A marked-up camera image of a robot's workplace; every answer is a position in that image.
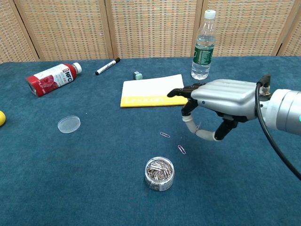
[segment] petri dish lid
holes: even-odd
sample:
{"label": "petri dish lid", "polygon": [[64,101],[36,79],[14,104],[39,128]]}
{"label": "petri dish lid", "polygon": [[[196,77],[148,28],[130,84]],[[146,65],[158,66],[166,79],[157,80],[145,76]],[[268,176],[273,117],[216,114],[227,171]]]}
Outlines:
{"label": "petri dish lid", "polygon": [[79,126],[80,126],[79,117],[75,115],[70,115],[61,119],[57,125],[58,129],[62,133],[72,133],[76,131],[79,128]]}

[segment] black cable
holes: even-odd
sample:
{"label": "black cable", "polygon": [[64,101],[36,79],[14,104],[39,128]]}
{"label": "black cable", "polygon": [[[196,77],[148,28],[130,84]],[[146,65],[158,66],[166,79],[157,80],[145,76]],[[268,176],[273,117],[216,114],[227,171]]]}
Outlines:
{"label": "black cable", "polygon": [[265,136],[267,137],[269,143],[272,145],[272,147],[274,148],[275,152],[277,153],[277,155],[281,158],[281,160],[284,162],[284,164],[291,170],[291,172],[299,179],[301,180],[301,174],[300,172],[298,172],[298,170],[287,160],[287,158],[284,156],[284,154],[281,152],[280,148],[277,146],[276,142],[274,141],[274,139],[272,138],[272,136],[270,135],[268,128],[263,120],[262,114],[261,114],[261,110],[260,110],[260,101],[259,101],[259,89],[262,86],[261,82],[258,82],[256,84],[256,89],[255,89],[255,107],[256,107],[256,111],[257,111],[257,116],[261,125],[261,128],[265,134]]}

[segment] container label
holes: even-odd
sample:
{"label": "container label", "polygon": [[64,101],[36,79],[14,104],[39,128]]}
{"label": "container label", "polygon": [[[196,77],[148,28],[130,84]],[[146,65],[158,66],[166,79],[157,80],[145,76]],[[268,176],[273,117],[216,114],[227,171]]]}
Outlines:
{"label": "container label", "polygon": [[169,189],[171,187],[171,185],[173,185],[173,179],[171,179],[169,182],[167,182],[164,185],[159,185],[159,191],[160,192],[166,191],[167,189]]}
{"label": "container label", "polygon": [[198,65],[208,65],[211,63],[213,49],[194,48],[193,62]]}
{"label": "container label", "polygon": [[35,75],[39,79],[39,86],[47,89],[54,90],[68,82],[73,81],[73,76],[69,67],[64,64],[47,69]]}

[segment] black marker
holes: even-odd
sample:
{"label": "black marker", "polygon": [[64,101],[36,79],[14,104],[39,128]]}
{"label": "black marker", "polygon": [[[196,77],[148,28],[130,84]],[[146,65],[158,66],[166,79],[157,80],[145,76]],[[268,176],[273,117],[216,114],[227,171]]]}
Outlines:
{"label": "black marker", "polygon": [[115,60],[109,62],[107,65],[103,66],[102,68],[98,69],[95,74],[99,75],[100,73],[104,72],[105,70],[109,69],[113,65],[117,64],[120,61],[120,58],[117,57]]}

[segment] yellow ball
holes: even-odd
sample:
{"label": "yellow ball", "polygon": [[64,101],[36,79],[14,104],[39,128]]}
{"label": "yellow ball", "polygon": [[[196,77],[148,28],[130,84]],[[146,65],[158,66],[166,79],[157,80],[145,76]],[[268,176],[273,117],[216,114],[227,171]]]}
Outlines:
{"label": "yellow ball", "polygon": [[5,123],[5,114],[0,111],[0,126],[2,126]]}

